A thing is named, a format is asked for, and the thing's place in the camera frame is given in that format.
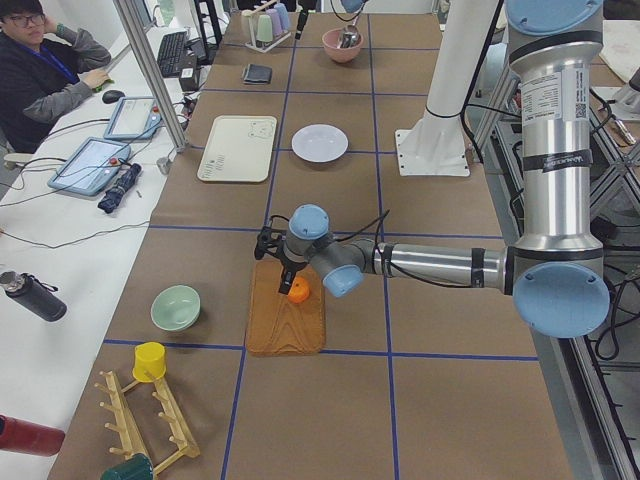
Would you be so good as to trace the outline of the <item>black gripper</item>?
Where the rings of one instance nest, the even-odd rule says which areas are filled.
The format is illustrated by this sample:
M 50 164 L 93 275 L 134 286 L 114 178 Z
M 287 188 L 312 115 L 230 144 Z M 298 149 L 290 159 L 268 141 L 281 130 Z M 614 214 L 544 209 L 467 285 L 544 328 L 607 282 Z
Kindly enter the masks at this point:
M 280 294 L 288 294 L 295 280 L 295 272 L 299 272 L 306 267 L 306 260 L 300 254 L 292 252 L 285 239 L 282 239 L 277 247 L 276 256 L 284 268 L 281 273 L 278 292 Z

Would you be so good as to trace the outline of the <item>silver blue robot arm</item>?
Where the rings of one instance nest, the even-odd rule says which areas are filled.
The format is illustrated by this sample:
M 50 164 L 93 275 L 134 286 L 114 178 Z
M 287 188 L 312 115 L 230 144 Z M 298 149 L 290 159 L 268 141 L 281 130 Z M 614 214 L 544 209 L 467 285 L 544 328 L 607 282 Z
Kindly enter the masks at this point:
M 597 329 L 609 309 L 602 245 L 590 231 L 589 66 L 602 47 L 598 1 L 455 1 L 423 117 L 397 132 L 403 175 L 462 175 L 461 118 L 500 15 L 508 20 L 509 65 L 521 82 L 524 230 L 501 251 L 338 241 L 327 213 L 298 207 L 274 238 L 287 292 L 313 268 L 335 296 L 365 274 L 438 286 L 496 288 L 538 332 L 573 338 Z
M 337 11 L 335 1 L 330 0 L 329 5 L 333 14 L 342 22 L 349 23 L 353 20 L 356 20 L 358 16 L 362 13 L 365 8 L 365 5 L 368 3 L 367 0 L 340 0 L 340 4 L 344 9 L 345 13 L 341 14 Z

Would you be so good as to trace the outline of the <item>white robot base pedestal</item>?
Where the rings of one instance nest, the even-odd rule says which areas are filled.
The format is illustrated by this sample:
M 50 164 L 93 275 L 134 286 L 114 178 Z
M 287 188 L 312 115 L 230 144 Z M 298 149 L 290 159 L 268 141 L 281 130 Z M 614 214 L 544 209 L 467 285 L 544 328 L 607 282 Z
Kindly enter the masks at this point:
M 463 109 L 501 9 L 498 0 L 450 3 L 424 114 L 412 129 L 396 132 L 402 176 L 470 175 Z

